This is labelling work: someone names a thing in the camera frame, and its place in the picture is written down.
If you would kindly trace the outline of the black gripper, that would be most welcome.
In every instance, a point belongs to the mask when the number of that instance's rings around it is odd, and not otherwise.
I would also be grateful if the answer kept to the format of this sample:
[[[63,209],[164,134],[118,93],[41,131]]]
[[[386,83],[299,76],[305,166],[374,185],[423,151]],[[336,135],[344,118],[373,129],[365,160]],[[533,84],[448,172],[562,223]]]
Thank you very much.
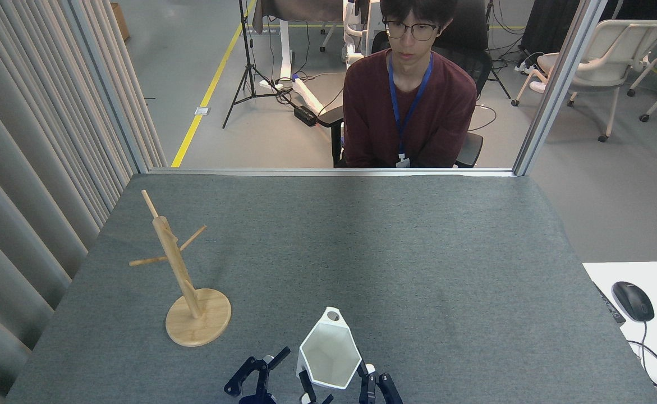
[[[257,360],[255,356],[249,356],[224,385],[224,392],[229,396],[240,396],[243,382],[253,371],[258,370],[259,376],[255,394],[241,397],[239,404],[276,404],[276,398],[268,391],[270,371],[274,370],[290,352],[289,347],[284,347],[276,356],[266,355],[261,360]],[[359,403],[375,403],[377,397],[375,394],[376,387],[380,389],[385,403],[403,403],[402,397],[398,393],[398,389],[389,373],[377,374],[374,366],[364,361],[359,363],[357,373],[361,378]],[[298,378],[304,390],[299,403],[318,403],[308,371],[300,371]]]

